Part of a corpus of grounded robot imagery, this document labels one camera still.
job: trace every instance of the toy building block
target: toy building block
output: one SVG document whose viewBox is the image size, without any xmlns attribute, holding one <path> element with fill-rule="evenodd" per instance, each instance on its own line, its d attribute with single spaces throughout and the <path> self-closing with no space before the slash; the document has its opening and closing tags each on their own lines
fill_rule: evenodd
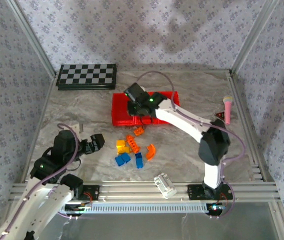
<svg viewBox="0 0 284 240">
<path fill-rule="evenodd" d="M 123 147 L 125 147 L 125 141 L 124 140 L 117 140 L 116 141 L 116 148 L 117 149 L 120 149 L 120 148 L 123 148 Z"/>
<path fill-rule="evenodd" d="M 131 147 L 133 153 L 136 154 L 140 151 L 140 147 L 137 146 L 137 144 L 135 143 L 134 137 L 132 137 L 131 135 L 127 135 L 126 141 L 127 141 L 128 145 Z"/>
<path fill-rule="evenodd" d="M 138 169 L 141 169 L 143 167 L 143 158 L 140 152 L 135 154 L 135 160 L 136 160 L 136 167 Z"/>
<path fill-rule="evenodd" d="M 141 126 L 134 130 L 135 136 L 142 135 L 143 133 L 144 133 L 144 129 Z"/>
<path fill-rule="evenodd" d="M 128 163 L 131 160 L 131 157 L 127 153 L 121 154 L 121 158 L 125 163 Z"/>
<path fill-rule="evenodd" d="M 121 148 L 118 148 L 118 149 L 117 149 L 117 155 L 119 155 L 119 154 L 124 154 L 124 153 L 129 154 L 130 151 L 131 151 L 131 150 L 130 150 L 129 146 L 124 146 L 124 147 L 121 147 Z"/>
<path fill-rule="evenodd" d="M 123 153 L 115 158 L 117 165 L 120 167 L 131 160 L 131 157 L 127 153 Z"/>
<path fill-rule="evenodd" d="M 116 163 L 117 163 L 117 165 L 118 165 L 119 167 L 125 164 L 125 162 L 124 162 L 124 160 L 123 160 L 123 158 L 122 158 L 121 156 L 117 156 L 117 157 L 115 158 L 115 161 L 116 161 Z"/>
<path fill-rule="evenodd" d="M 150 146 L 148 146 L 146 148 L 148 150 L 148 153 L 146 154 L 146 159 L 148 161 L 151 161 L 152 158 L 154 157 L 155 153 L 156 153 L 156 149 L 155 149 L 153 144 L 151 144 Z"/>
</svg>

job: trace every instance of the toy microphone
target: toy microphone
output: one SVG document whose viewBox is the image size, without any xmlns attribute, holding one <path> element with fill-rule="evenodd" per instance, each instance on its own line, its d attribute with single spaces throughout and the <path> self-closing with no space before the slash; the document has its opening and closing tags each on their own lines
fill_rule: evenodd
<svg viewBox="0 0 284 240">
<path fill-rule="evenodd" d="M 230 124 L 230 119 L 231 119 L 231 105 L 233 102 L 232 96 L 225 96 L 223 98 L 224 102 L 224 107 L 225 107 L 225 124 L 229 125 Z"/>
</svg>

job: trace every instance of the cable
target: cable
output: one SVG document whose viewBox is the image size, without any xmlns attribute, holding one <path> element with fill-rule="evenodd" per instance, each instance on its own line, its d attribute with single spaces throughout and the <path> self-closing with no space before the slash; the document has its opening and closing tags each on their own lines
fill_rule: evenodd
<svg viewBox="0 0 284 240">
<path fill-rule="evenodd" d="M 221 197 L 224 197 L 224 199 L 226 200 L 226 205 L 225 205 L 225 206 L 227 206 L 228 201 L 227 201 L 227 197 L 225 196 L 225 194 L 221 192 L 220 196 L 221 196 Z"/>
<path fill-rule="evenodd" d="M 8 224 L 7 228 L 5 229 L 5 232 L 8 233 L 13 224 L 15 223 L 17 217 L 19 216 L 21 210 L 23 209 L 26 201 L 29 200 L 30 196 L 32 195 L 32 193 L 43 183 L 45 183 L 46 181 L 48 181 L 50 178 L 53 178 L 55 177 L 56 175 L 60 174 L 61 172 L 63 172 L 64 170 L 66 170 L 66 168 L 74 161 L 76 155 L 77 155 L 77 151 L 78 151 L 78 147 L 79 147 L 79 144 L 78 144 L 78 139 L 77 139 L 77 136 L 76 136 L 76 133 L 72 130 L 72 128 L 64 123 L 59 123 L 57 124 L 57 127 L 60 128 L 60 129 L 63 129 L 62 127 L 66 127 L 69 131 L 71 131 L 71 133 L 73 134 L 74 136 L 74 139 L 75 139 L 75 150 L 74 150 L 74 153 L 71 157 L 71 159 L 68 161 L 68 163 L 66 163 L 61 169 L 57 170 L 55 173 L 47 176 L 46 178 L 44 178 L 43 180 L 41 180 L 40 182 L 38 182 L 35 186 L 32 187 L 32 189 L 28 192 L 28 194 L 25 195 L 24 197 L 24 201 L 21 203 L 21 205 L 18 207 L 16 213 L 14 214 L 10 224 Z M 7 235 L 4 234 L 1 236 L 0 240 L 3 240 L 5 239 Z"/>
<path fill-rule="evenodd" d="M 67 171 L 69 172 L 73 172 L 73 171 L 76 171 L 77 169 L 80 168 L 81 164 L 82 164 L 82 160 L 79 158 L 78 161 L 80 162 L 80 164 L 78 165 L 78 167 L 74 168 L 74 169 L 66 169 Z"/>
<path fill-rule="evenodd" d="M 86 204 L 91 204 L 91 207 L 92 207 L 93 206 L 93 204 L 92 204 L 92 201 L 93 201 L 92 195 L 89 192 L 84 192 L 83 194 L 88 196 L 90 198 L 90 201 L 86 202 L 86 203 L 82 203 L 82 204 L 80 204 L 80 206 L 85 206 Z M 73 217 L 72 215 L 68 216 L 68 215 L 63 214 L 61 212 L 57 212 L 57 214 L 60 215 L 61 217 L 68 218 L 70 220 L 72 220 L 72 219 L 76 219 L 77 220 L 79 218 L 79 216 L 75 216 L 75 217 Z"/>
<path fill-rule="evenodd" d="M 172 87 L 172 96 L 171 96 L 172 107 L 173 107 L 173 109 L 174 109 L 178 114 L 180 114 L 182 117 L 184 117 L 184 118 L 186 118 L 186 119 L 188 119 L 188 120 L 190 120 L 190 121 L 192 121 L 192 122 L 194 122 L 194 123 L 196 123 L 196 124 L 199 124 L 199 125 L 201 125 L 201 126 L 206 126 L 206 127 L 210 127 L 210 128 L 219 129 L 220 131 L 223 131 L 223 132 L 225 132 L 225 133 L 227 133 L 227 134 L 229 134 L 229 135 L 235 137 L 235 138 L 236 138 L 237 140 L 239 140 L 239 142 L 241 143 L 242 152 L 241 152 L 238 156 L 229 157 L 229 158 L 226 158 L 226 159 L 224 159 L 223 161 L 221 161 L 221 181 L 222 181 L 223 184 L 226 184 L 226 185 L 229 186 L 229 188 L 230 188 L 230 190 L 231 190 L 231 192 L 232 192 L 232 196 L 233 196 L 233 200 L 232 200 L 232 205 L 231 205 L 231 207 L 230 207 L 229 210 L 228 210 L 227 212 L 225 212 L 222 216 L 228 215 L 228 214 L 232 211 L 232 209 L 234 208 L 235 195 L 234 195 L 234 190 L 233 190 L 232 186 L 231 186 L 227 181 L 224 180 L 224 166 L 225 166 L 227 163 L 230 163 L 230 162 L 239 160 L 240 158 L 242 158 L 242 157 L 244 156 L 245 151 L 246 151 L 246 147 L 245 147 L 245 144 L 244 144 L 243 140 L 242 140 L 239 136 L 237 136 L 236 134 L 232 133 L 231 131 L 229 131 L 229 130 L 227 130 L 227 129 L 225 129 L 225 128 L 222 128 L 222 127 L 219 127 L 219 126 L 215 126 L 215 125 L 212 125 L 212 124 L 209 124 L 209 123 L 201 122 L 201 121 L 199 121 L 199 120 L 196 120 L 196 119 L 194 119 L 194 118 L 192 118 L 192 117 L 189 117 L 189 116 L 187 116 L 186 114 L 182 113 L 182 112 L 178 109 L 178 107 L 176 107 L 176 105 L 175 105 L 175 103 L 174 103 L 175 89 L 174 89 L 173 82 L 172 82 L 172 80 L 168 77 L 168 75 L 166 75 L 166 74 L 164 74 L 164 73 L 162 73 L 162 72 L 160 72 L 160 71 L 155 71 L 155 70 L 154 70 L 154 71 L 147 71 L 147 72 L 143 73 L 142 75 L 140 75 L 140 76 L 137 78 L 136 83 L 137 83 L 142 77 L 144 77 L 145 75 L 150 74 L 150 73 L 160 74 L 160 75 L 164 76 L 164 77 L 169 81 L 169 83 L 171 84 L 171 87 Z"/>
</svg>

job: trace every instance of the red warning sign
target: red warning sign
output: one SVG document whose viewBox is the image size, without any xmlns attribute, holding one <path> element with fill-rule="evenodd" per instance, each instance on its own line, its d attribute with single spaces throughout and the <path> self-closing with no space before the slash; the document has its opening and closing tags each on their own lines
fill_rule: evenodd
<svg viewBox="0 0 284 240">
<path fill-rule="evenodd" d="M 217 116 L 219 119 L 224 121 L 225 118 L 224 111 L 216 113 L 215 116 Z"/>
</svg>

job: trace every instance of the white plastic part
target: white plastic part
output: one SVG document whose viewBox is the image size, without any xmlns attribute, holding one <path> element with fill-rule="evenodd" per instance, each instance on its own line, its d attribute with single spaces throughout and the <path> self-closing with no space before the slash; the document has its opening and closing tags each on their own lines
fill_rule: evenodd
<svg viewBox="0 0 284 240">
<path fill-rule="evenodd" d="M 169 99 L 163 100 L 158 106 L 159 108 L 155 110 L 156 118 L 178 127 L 182 131 L 191 135 L 191 137 L 193 137 L 198 143 L 201 141 L 202 132 L 206 132 L 209 129 L 208 126 L 201 126 L 199 124 L 196 124 L 175 112 L 172 107 L 172 102 Z M 199 120 L 202 123 L 210 123 L 210 120 L 196 116 L 179 106 L 176 106 L 176 108 L 179 109 L 179 111 L 181 111 L 182 113 L 188 115 L 193 119 Z"/>
<path fill-rule="evenodd" d="M 69 126 L 69 127 L 76 133 L 76 136 L 77 136 L 78 140 L 81 141 L 82 139 L 81 139 L 80 133 L 83 131 L 83 125 L 77 123 L 77 124 L 71 125 L 71 126 Z M 68 130 L 68 128 L 65 127 L 65 126 L 61 126 L 61 128 L 62 128 L 63 130 Z"/>
<path fill-rule="evenodd" d="M 40 180 L 37 178 L 32 178 L 28 181 L 25 191 L 23 192 L 20 200 L 16 204 L 14 210 L 11 212 L 7 220 L 0 227 L 0 237 L 2 235 L 5 236 L 5 240 L 22 240 L 26 236 L 27 229 L 33 219 L 34 215 L 38 211 L 38 208 L 44 201 L 46 195 L 52 189 L 54 185 L 46 184 L 40 185 L 29 197 L 29 199 L 25 198 L 26 194 L 30 191 L 30 189 L 35 186 Z M 7 226 L 11 223 L 13 216 L 17 212 L 17 209 L 22 204 L 22 202 L 26 202 L 22 210 L 20 211 L 18 217 L 16 218 L 10 232 L 5 232 Z"/>
<path fill-rule="evenodd" d="M 63 214 L 175 214 L 208 213 L 206 203 L 94 203 L 82 211 L 65 211 Z"/>
<path fill-rule="evenodd" d="M 204 163 L 204 183 L 210 188 L 217 188 L 221 183 L 221 163 L 218 166 L 211 166 Z"/>
<path fill-rule="evenodd" d="M 74 191 L 67 185 L 58 185 L 55 192 L 36 211 L 28 231 L 34 231 L 34 239 L 38 239 L 46 225 L 52 220 L 56 213 L 74 196 Z"/>
<path fill-rule="evenodd" d="M 156 176 L 154 182 L 166 199 L 169 199 L 177 193 L 176 188 L 166 173 L 161 173 L 159 176 Z"/>
</svg>

